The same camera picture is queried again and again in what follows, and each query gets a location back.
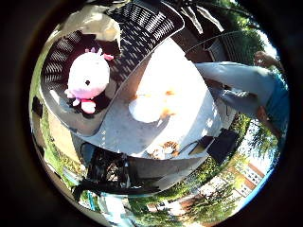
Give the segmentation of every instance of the denim pants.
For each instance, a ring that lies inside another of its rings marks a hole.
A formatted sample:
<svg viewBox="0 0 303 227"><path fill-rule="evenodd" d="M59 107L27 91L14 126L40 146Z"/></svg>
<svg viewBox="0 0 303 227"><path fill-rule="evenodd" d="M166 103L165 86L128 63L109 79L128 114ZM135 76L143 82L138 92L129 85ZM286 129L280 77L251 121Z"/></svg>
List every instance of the denim pants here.
<svg viewBox="0 0 303 227"><path fill-rule="evenodd" d="M201 62L195 63L205 79L213 79L240 92L210 88L226 105L251 118L257 118L257 108L266 106L275 88L274 74L268 69L240 63Z"/></svg>

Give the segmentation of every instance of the tabletop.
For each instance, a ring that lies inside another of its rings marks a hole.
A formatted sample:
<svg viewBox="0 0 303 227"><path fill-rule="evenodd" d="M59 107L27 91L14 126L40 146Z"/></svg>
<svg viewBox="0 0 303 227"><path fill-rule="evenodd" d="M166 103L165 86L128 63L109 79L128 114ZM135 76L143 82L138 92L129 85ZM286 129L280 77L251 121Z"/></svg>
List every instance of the tabletop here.
<svg viewBox="0 0 303 227"><path fill-rule="evenodd" d="M135 94L157 95L173 90L175 114L151 123L135 120L129 104ZM204 135L216 136L222 127L216 104L200 73L171 38L162 42L129 76L110 104L98 133L84 139L95 146L133 157L150 158L151 150L167 142L183 149ZM189 146L177 156L164 159L201 157L188 155Z"/></svg>

